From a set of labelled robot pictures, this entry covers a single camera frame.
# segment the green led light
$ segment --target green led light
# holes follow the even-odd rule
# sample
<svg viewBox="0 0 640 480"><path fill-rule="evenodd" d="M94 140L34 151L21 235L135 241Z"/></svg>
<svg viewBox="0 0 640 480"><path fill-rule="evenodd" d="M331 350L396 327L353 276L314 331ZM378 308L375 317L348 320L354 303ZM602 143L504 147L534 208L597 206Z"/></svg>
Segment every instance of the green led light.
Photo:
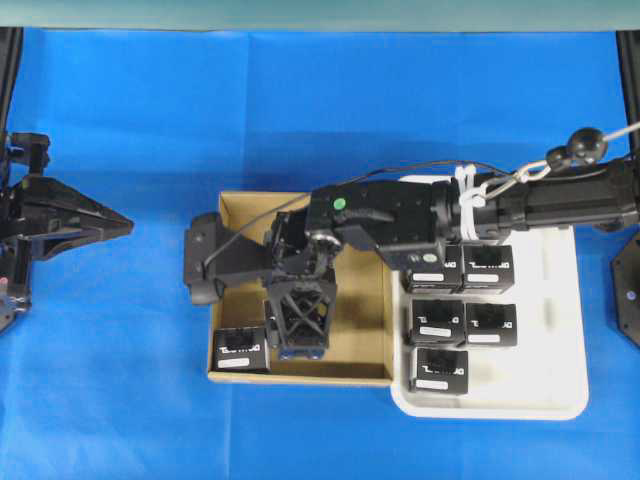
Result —
<svg viewBox="0 0 640 480"><path fill-rule="evenodd" d="M333 201L333 208L336 210L342 210L346 206L347 206L347 201L342 197L336 198Z"/></svg>

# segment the black ball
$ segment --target black ball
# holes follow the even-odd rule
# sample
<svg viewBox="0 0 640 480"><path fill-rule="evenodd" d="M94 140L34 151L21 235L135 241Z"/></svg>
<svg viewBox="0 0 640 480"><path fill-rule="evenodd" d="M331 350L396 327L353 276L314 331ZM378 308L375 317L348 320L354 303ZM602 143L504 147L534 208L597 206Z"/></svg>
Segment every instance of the black ball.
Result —
<svg viewBox="0 0 640 480"><path fill-rule="evenodd" d="M607 153L604 135L596 128L581 128L569 138L567 151L577 164L592 165Z"/></svg>
<svg viewBox="0 0 640 480"><path fill-rule="evenodd" d="M567 147L561 146L549 150L545 160L553 172L562 172L571 166L573 157L567 151Z"/></svg>

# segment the blue part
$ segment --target blue part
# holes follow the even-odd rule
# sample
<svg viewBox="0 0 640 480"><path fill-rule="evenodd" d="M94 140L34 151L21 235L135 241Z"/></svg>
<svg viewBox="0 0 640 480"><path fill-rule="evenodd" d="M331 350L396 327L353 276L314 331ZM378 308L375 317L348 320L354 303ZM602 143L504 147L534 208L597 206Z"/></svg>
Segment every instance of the blue part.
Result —
<svg viewBox="0 0 640 480"><path fill-rule="evenodd" d="M307 349L282 349L278 352L280 360L290 360L295 357L306 357L310 360L320 360L324 356L324 350Z"/></svg>
<svg viewBox="0 0 640 480"><path fill-rule="evenodd" d="M640 349L615 328L609 272L635 229L578 229L591 394L562 423L414 419L388 389L212 384L209 311L181 282L183 231L221 189L443 158L513 168L579 127L623 126L613 33L29 30L10 118L51 135L47 173L136 228L35 266L33 310L0 337L2 478L640 475Z"/></svg>

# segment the black cable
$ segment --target black cable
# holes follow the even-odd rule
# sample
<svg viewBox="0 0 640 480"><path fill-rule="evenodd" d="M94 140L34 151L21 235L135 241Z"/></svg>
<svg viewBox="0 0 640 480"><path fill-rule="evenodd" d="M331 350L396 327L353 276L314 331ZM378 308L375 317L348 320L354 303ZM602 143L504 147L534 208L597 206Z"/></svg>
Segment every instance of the black cable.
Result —
<svg viewBox="0 0 640 480"><path fill-rule="evenodd" d="M215 250L215 252L213 252L211 255L209 255L205 261L203 262L204 264L204 270L203 271L207 271L207 267L209 267L209 264L218 256L220 255L222 252L224 252L227 248L229 248L229 246L235 242L240 235L242 234L242 232L244 232L245 230L247 230L248 228L252 227L253 225L255 225L256 223L258 223L260 220L262 220L264 217L267 217L273 213L276 213L278 210L282 209L282 208L287 208L289 205L293 205L296 202L299 202L300 200L307 198L310 194L309 193L303 193L302 195L298 195L294 198L292 198L291 200L284 202L281 205L278 205L277 207L273 207L271 210L268 210L264 213L261 213L260 215L258 215L257 217L254 217L253 219L251 219L249 222L245 223L243 226L241 226L232 236L229 240L227 240L226 242L224 242L222 245L220 245L219 248L217 248Z"/></svg>
<svg viewBox="0 0 640 480"><path fill-rule="evenodd" d="M583 180L585 178L597 177L598 175L602 175L607 170L602 168L600 170L596 170L594 172L581 173L578 175L567 175L567 176L558 176L558 177L544 177L538 180L539 182L566 182L572 180Z"/></svg>
<svg viewBox="0 0 640 480"><path fill-rule="evenodd" d="M365 173L364 175L354 177L351 180L347 180L346 182L339 183L338 185L342 186L342 185L348 185L350 183L360 182L362 180L366 180L367 178L373 177L374 175L381 175L383 173L408 172L411 170L418 170L418 169L427 168L427 167L437 167L442 165L475 165L478 168L484 168L485 170L489 170L498 175L510 175L510 173L505 170L501 170L500 168L494 167L493 165L489 165L488 163L483 163L483 162L472 162L467 160L433 160L429 162L412 163L410 165L403 165L400 167L378 168L377 170L372 170L369 173Z"/></svg>
<svg viewBox="0 0 640 480"><path fill-rule="evenodd" d="M479 168L484 168L486 170L491 170L492 172L495 172L495 173L497 173L499 175L509 175L508 172L505 172L504 170L496 168L493 165L489 165L487 163L470 162L470 161L466 161L466 160L434 160L434 161L430 161L430 162L413 163L411 165L404 165L404 166L401 166L401 167L379 168L377 170L372 170L369 173L366 173L364 175L360 175L358 177L354 177L351 180L347 180L346 182L338 183L337 185L338 186L349 185L351 183L359 182L359 181L365 180L367 178L373 177L374 175L380 175L380 174L383 174L383 173L407 172L407 171L411 171L411 170L418 170L420 168L435 167L435 166L441 166L441 165L475 165L476 167L479 167ZM251 219L248 223L245 223L243 226L241 226L233 234L233 236L229 240L227 240L222 245L220 245L219 248L217 248L211 255L209 255L205 259L205 261L203 262L203 264L204 264L203 271L206 272L207 268L209 267L209 264L218 255L220 255L223 251L225 251L227 248L229 248L229 246L240 237L242 232L244 232L248 228L250 228L253 225L255 225L257 222L262 220L264 217L272 215L273 213L276 213L280 209L287 208L289 205L292 205L292 204L294 204L294 203L296 203L296 202L308 197L309 195L310 195L310 193L304 193L302 195L299 195L299 196L289 200L288 202L285 202L285 203L283 203L281 205L278 205L277 207L273 207L271 210L268 210L268 211L266 211L264 213L261 213L257 217Z"/></svg>

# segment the cardboard box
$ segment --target cardboard box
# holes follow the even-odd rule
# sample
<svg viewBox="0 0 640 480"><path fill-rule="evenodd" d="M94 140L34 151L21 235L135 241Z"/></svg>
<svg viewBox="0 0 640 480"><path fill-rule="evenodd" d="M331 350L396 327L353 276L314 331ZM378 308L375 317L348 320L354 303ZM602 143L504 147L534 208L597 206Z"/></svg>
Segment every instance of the cardboard box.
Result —
<svg viewBox="0 0 640 480"><path fill-rule="evenodd" d="M219 211L225 225L238 229L259 214L291 200L296 193L222 192ZM288 209L306 205L301 201ZM273 216L262 219L245 235L262 242ZM387 387L393 372L391 274L374 252L351 247L335 261L338 297L329 337L330 348L321 360L295 358L280 361L271 351L271 373L217 372L212 368L213 332L218 328L264 324L262 302L266 292L259 281L225 291L212 307L208 377L215 382L366 385Z"/></svg>

